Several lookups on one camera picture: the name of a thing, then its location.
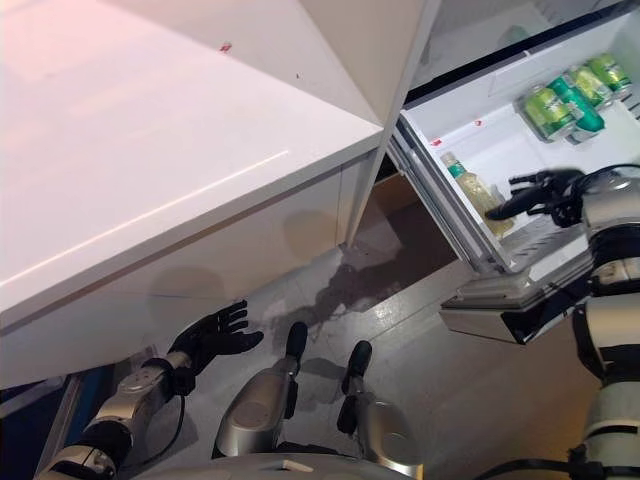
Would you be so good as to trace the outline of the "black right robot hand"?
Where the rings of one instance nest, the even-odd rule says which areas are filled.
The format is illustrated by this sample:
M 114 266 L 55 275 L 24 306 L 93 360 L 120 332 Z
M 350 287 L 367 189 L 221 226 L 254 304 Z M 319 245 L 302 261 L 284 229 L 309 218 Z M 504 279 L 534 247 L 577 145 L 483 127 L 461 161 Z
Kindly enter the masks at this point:
M 528 216 L 549 215 L 549 209 L 561 200 L 571 185 L 582 178 L 584 173 L 578 169 L 551 169 L 537 173 L 512 177 L 511 197 L 505 202 L 484 213 L 487 220 L 506 220 L 521 213 Z

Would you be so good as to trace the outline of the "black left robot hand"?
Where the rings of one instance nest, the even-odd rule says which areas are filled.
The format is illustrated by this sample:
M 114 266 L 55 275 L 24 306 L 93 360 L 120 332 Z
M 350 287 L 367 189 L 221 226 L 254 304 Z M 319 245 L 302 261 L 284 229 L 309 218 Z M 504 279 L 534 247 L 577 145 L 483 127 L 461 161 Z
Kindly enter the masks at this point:
M 248 352 L 264 339 L 261 331 L 247 332 L 249 322 L 246 300 L 208 314 L 184 329 L 168 352 L 181 352 L 190 360 L 198 376 L 216 357 Z

